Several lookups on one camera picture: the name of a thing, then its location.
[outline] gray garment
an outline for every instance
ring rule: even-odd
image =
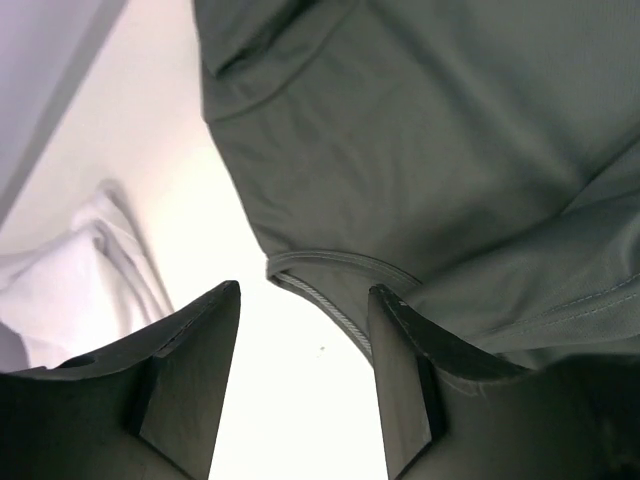
[[[0,319],[0,372],[16,372],[29,368],[27,351],[20,335]]]
[[[640,350],[640,3],[195,4],[269,276],[365,353],[379,282],[519,363]]]

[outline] white background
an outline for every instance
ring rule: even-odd
[[[315,307],[264,280],[200,119],[197,51],[188,1],[130,0],[0,231],[0,254],[62,232],[117,180],[175,307],[241,283],[211,478],[385,479],[371,367]]]

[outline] gray wall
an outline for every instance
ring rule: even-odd
[[[0,2],[0,228],[126,1]]]

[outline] white cloth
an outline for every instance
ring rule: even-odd
[[[54,368],[170,313],[131,223],[106,191],[61,237],[0,256],[0,321],[20,335],[31,367]]]

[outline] white wall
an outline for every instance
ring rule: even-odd
[[[0,225],[125,1],[0,2]]]
[[[371,367],[315,307],[264,280],[198,89],[189,2],[130,0],[0,231],[0,253],[56,235],[98,183],[118,180],[176,307],[241,283],[211,478],[382,480]]]

